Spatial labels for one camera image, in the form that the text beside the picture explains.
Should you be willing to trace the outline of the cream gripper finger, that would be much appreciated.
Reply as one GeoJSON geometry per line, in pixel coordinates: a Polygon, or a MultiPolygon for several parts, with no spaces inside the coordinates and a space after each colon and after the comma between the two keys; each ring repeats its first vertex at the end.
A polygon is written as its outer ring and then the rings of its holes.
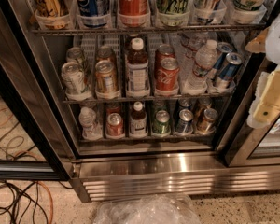
{"type": "Polygon", "coordinates": [[[247,124],[253,129],[269,126],[280,114],[280,65],[260,74],[247,124]]]}
{"type": "Polygon", "coordinates": [[[262,30],[255,38],[245,45],[245,50],[251,53],[265,53],[265,42],[269,29],[262,30]]]}

